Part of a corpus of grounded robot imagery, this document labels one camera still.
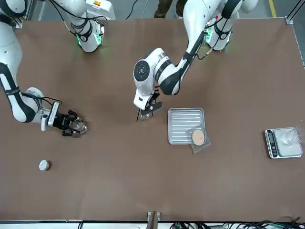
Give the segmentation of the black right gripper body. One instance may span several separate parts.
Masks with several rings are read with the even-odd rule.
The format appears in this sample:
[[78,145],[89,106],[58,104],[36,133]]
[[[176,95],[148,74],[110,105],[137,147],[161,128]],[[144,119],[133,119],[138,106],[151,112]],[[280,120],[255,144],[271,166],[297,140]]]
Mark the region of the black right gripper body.
[[67,130],[70,126],[70,116],[57,112],[53,121],[53,126],[60,130]]

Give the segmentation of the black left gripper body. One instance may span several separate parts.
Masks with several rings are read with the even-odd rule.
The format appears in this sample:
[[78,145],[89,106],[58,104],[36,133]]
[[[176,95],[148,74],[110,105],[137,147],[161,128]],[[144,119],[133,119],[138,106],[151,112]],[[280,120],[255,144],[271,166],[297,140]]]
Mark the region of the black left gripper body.
[[141,109],[141,113],[153,113],[163,107],[162,102],[158,102],[157,98],[160,96],[159,89],[155,89],[152,95],[149,95],[148,101],[143,109]]

